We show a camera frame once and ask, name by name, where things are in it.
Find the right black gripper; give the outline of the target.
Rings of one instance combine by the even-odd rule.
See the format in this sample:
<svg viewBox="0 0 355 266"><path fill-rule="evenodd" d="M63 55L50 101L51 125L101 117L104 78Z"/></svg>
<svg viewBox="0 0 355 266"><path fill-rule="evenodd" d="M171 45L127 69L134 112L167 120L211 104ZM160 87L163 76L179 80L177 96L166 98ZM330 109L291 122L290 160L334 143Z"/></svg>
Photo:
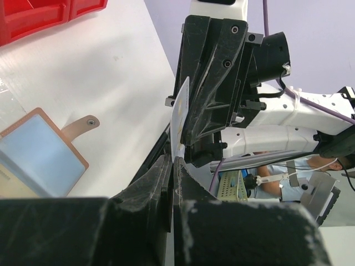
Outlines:
<svg viewBox="0 0 355 266"><path fill-rule="evenodd" d="M182 130L185 161L204 166L221 160L227 143L221 130L236 126L233 114L244 116L242 127L265 110L257 87L286 75L287 39L279 32L262 38L248 33L235 19L189 15L185 19L173 98L189 80L189 111Z"/></svg>

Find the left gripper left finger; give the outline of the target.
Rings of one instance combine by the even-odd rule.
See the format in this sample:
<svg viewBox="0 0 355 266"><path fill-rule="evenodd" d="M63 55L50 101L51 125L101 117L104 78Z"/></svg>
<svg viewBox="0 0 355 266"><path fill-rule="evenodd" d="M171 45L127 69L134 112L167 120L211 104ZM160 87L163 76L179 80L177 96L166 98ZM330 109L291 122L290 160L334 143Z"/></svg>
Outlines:
<svg viewBox="0 0 355 266"><path fill-rule="evenodd" d="M171 231L173 163L161 155L150 169L113 197L114 265L164 265Z"/></svg>

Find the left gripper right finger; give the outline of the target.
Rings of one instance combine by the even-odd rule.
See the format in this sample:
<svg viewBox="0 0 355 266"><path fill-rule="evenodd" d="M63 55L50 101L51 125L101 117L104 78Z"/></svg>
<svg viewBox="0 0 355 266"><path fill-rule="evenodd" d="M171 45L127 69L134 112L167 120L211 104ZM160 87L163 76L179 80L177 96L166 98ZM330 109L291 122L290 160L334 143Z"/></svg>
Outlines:
<svg viewBox="0 0 355 266"><path fill-rule="evenodd" d="M174 263L207 265L216 247L213 211L221 204L192 176L185 160L177 157L174 178Z"/></svg>

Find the tan leather card holder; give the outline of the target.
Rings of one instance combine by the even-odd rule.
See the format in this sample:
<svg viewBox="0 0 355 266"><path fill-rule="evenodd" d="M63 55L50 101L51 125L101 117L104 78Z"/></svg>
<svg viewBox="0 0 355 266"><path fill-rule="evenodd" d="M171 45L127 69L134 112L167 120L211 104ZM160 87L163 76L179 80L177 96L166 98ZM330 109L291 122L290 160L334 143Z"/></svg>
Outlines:
<svg viewBox="0 0 355 266"><path fill-rule="evenodd" d="M99 127L87 115L60 129L35 108L1 132L1 198L65 197L89 168L73 145Z"/></svg>

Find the red double plastic bin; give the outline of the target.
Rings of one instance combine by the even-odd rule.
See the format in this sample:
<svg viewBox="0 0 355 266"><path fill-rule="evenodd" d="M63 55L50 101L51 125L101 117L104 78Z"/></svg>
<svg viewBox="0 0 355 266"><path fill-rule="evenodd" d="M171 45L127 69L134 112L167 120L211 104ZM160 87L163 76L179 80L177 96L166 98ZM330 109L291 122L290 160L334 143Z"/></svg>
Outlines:
<svg viewBox="0 0 355 266"><path fill-rule="evenodd" d="M1 46L101 11L107 0L1 0Z"/></svg>

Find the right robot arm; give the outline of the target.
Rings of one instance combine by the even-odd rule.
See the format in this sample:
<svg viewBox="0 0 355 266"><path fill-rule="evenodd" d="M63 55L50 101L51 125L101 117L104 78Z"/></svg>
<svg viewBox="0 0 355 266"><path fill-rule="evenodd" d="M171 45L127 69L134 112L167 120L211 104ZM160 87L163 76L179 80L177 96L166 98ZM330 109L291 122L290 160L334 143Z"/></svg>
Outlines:
<svg viewBox="0 0 355 266"><path fill-rule="evenodd" d="M173 160L249 168L354 153L354 91L288 88L283 32L249 31L247 1L192 1L182 27L169 128Z"/></svg>

